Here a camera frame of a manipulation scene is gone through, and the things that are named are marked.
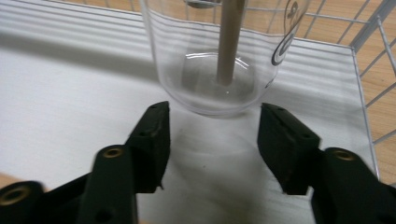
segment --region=clear glass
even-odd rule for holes
[[[166,91],[189,110],[230,115],[262,98],[309,0],[140,0]]]

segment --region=white table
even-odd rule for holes
[[[0,172],[53,189],[122,144],[149,105],[170,101],[165,190],[139,195],[152,224],[314,223],[309,197],[283,195],[256,145],[260,107],[192,114],[155,74],[138,14],[49,1],[0,2]],[[295,40],[262,99],[376,170],[351,49]]]

